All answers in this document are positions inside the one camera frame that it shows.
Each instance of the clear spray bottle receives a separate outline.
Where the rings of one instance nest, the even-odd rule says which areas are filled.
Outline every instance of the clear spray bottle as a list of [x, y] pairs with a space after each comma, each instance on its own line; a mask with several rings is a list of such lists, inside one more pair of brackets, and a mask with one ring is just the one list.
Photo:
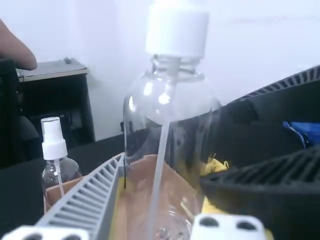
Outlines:
[[[43, 135], [42, 153], [46, 166], [42, 172], [42, 189], [46, 204], [52, 206], [65, 194], [63, 183], [81, 178], [78, 163], [67, 157], [66, 140], [63, 137], [59, 117], [41, 119]], [[49, 194], [50, 189], [59, 187], [55, 195]]]

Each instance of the white plastic block with holes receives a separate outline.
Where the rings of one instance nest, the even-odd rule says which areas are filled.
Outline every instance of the white plastic block with holes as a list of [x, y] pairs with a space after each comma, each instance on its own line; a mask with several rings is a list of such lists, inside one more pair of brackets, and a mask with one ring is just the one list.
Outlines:
[[21, 226], [1, 240], [89, 240], [89, 234], [78, 228]]
[[199, 214], [190, 240], [266, 240], [265, 228], [253, 216]]

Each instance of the black table surface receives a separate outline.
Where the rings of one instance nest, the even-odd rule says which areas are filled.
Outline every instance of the black table surface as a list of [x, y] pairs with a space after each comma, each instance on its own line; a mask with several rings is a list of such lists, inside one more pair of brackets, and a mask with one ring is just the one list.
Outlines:
[[[83, 175], [124, 151], [123, 135], [97, 141], [69, 151]], [[34, 225], [44, 214], [41, 174], [43, 159], [23, 162], [0, 170], [0, 238], [21, 226]]]

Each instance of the gray plastic rack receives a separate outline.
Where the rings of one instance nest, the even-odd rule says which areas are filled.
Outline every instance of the gray plastic rack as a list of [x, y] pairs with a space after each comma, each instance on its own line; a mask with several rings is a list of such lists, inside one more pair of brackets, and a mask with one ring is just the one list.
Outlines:
[[124, 170], [123, 153], [109, 159], [62, 197], [36, 226], [80, 228], [89, 232], [90, 240], [108, 239]]

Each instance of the white plastic connector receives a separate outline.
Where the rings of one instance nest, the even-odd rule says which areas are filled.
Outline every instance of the white plastic connector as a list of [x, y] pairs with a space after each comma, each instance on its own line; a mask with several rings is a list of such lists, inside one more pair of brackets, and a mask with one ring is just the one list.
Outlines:
[[44, 160], [62, 159], [68, 155], [66, 140], [62, 134], [60, 118], [48, 117], [41, 119]]
[[1, 240], [89, 240], [89, 234], [79, 228], [21, 226]]
[[146, 51], [153, 55], [205, 55], [209, 11], [205, 0], [155, 0], [150, 7]]
[[190, 240], [266, 240], [265, 228], [253, 216], [199, 214]]

